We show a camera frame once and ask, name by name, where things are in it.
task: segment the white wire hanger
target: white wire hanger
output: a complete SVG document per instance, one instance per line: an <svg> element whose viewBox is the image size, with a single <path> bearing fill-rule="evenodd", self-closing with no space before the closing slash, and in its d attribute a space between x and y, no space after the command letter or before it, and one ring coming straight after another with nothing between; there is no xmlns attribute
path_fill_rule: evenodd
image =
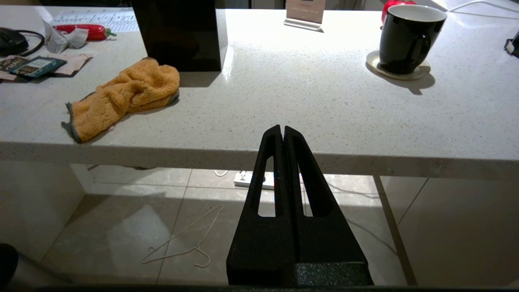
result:
<svg viewBox="0 0 519 292"><path fill-rule="evenodd" d="M197 220L195 220L193 223L189 224L186 228L182 229L179 233L175 234L174 236L172 236L168 241L164 242L163 244L161 244L159 247L157 248L154 248L154 247L150 247L149 250L151 250L152 252L149 253L147 256L145 256L142 260L141 260L141 263L150 263L152 261L156 261L156 260L162 260L162 259L167 259L167 258L172 258L172 257L176 257L176 256L179 256L179 255L184 255L184 254L189 254L191 251L193 250L196 250L198 251L199 253L201 253L202 255L204 255L206 258L207 258L207 263L206 264L197 264L195 263L195 266L196 267L199 267L199 268L206 268L207 266L209 266L209 264L211 263L211 257L206 254L201 248L200 248L200 244L202 244L206 238L207 238L207 235L209 234L209 232L211 231L211 229L213 228L213 225L214 225L214 222L216 221L216 219L218 218L218 216L220 215L220 213L222 212L224 206L222 205L218 205L216 208L213 208L213 207L207 207L207 214L203 215L202 217L198 218ZM186 250L186 251L183 251L181 253L177 253L177 254L174 254L174 255L168 255L168 256L163 256L163 257L159 257L159 258L155 258L155 259L151 259L151 260L146 260L148 257L150 257L152 254L154 254L156 251L158 251L159 249L161 249L163 246L165 246L166 244L168 244L170 241L172 241L173 239L175 239L177 236L179 236L182 232L188 230L191 226L195 225L198 221L202 220L203 218L209 216L211 213L215 212L216 210L217 213L216 213L216 216L214 217L213 221L211 222L211 225L209 226L209 228L207 229L207 232L206 234L203 236L202 240L200 240L195 246L193 246L192 248Z"/></svg>

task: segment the black cord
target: black cord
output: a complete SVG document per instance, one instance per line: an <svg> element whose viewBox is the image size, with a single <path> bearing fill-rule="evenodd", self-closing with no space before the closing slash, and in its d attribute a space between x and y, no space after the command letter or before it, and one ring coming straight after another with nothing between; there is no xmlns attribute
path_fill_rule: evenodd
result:
<svg viewBox="0 0 519 292"><path fill-rule="evenodd" d="M23 32L23 33L30 33L30 34L33 34L33 35L37 36L40 39L39 44L37 46L35 46L31 50L28 50L28 51L25 51L23 53L18 54L19 56L25 57L25 56L28 56L28 55L36 52L37 50L39 50L42 47L42 45L43 45L43 43L45 41L45 38L40 33L33 32L33 31L26 31L26 30L16 30L16 31L17 32Z"/></svg>

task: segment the yellow microfiber cloth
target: yellow microfiber cloth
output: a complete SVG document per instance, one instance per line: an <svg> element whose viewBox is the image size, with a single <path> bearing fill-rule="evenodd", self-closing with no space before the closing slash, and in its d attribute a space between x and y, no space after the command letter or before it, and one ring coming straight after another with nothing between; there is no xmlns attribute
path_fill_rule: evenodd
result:
<svg viewBox="0 0 519 292"><path fill-rule="evenodd" d="M61 125L76 142L86 142L127 113L169 105L179 96L179 84L180 75L174 67L144 58L84 99L67 103L70 122Z"/></svg>

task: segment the black mug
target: black mug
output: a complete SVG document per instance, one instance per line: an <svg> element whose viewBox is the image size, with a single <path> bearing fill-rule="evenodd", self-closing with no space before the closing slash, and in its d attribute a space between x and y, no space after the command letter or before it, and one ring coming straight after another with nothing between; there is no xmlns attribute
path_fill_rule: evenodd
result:
<svg viewBox="0 0 519 292"><path fill-rule="evenodd" d="M427 57L447 14L422 5L389 7L380 38L380 66L391 73L412 73Z"/></svg>

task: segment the red object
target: red object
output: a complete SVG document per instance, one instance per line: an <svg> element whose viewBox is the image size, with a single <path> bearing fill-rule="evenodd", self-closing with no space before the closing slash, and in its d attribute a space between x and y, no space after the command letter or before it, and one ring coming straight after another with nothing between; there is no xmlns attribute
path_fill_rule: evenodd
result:
<svg viewBox="0 0 519 292"><path fill-rule="evenodd" d="M74 31L74 29L88 30L87 41L102 41L109 35L116 35L110 29L105 28L99 24L65 24L53 26L57 31L66 32L67 34Z"/></svg>
<svg viewBox="0 0 519 292"><path fill-rule="evenodd" d="M416 4L414 1L405 1L405 0L389 0L384 5L384 9L382 10L382 25L384 25L384 21L386 20L386 15L388 13L388 9L394 5L403 5L403 4Z"/></svg>

